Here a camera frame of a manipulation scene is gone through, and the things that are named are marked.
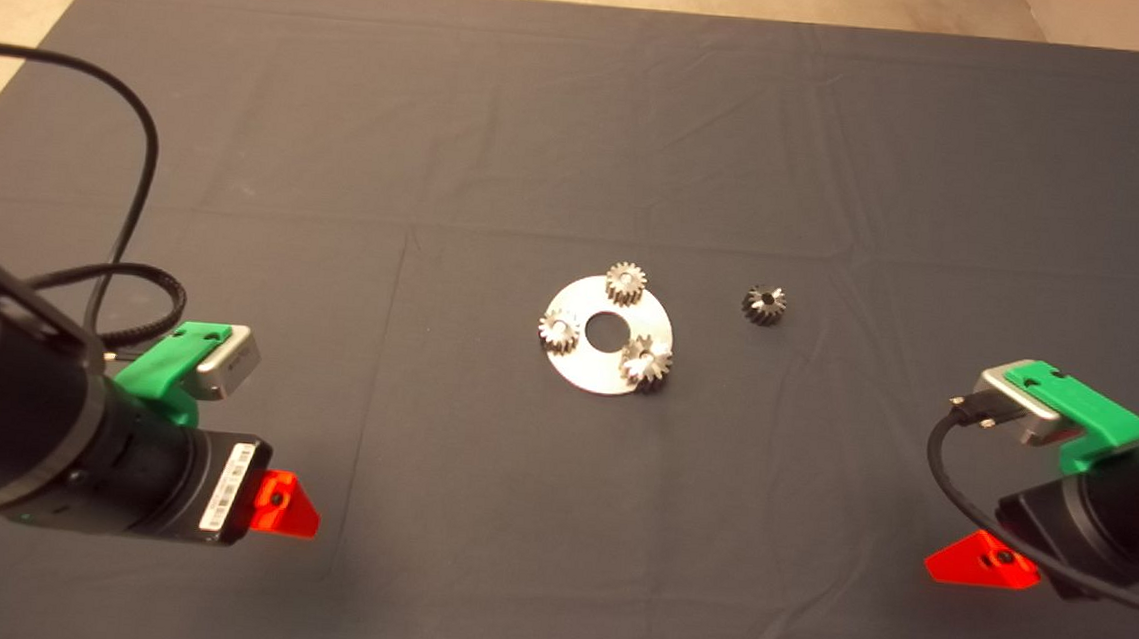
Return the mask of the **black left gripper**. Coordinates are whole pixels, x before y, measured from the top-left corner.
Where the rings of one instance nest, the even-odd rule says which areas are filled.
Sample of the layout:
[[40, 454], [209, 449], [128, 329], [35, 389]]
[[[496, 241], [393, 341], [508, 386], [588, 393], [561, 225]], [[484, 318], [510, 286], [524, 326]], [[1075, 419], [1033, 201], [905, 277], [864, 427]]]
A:
[[232, 546], [249, 531], [316, 539], [319, 513], [301, 480], [270, 467], [273, 448], [249, 434], [194, 431], [177, 540]]

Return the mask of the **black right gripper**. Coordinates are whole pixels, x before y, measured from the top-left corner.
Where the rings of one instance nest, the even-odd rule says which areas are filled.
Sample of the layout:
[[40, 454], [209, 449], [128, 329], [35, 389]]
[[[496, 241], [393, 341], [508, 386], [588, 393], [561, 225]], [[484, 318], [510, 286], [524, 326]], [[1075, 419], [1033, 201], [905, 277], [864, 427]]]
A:
[[[1131, 510], [1129, 485], [1118, 478], [1072, 475], [998, 500], [1001, 527], [1063, 565], [1123, 588], [1130, 564], [1114, 529]], [[988, 531], [976, 530], [926, 558], [937, 583], [1022, 591], [1042, 580], [1036, 564]]]

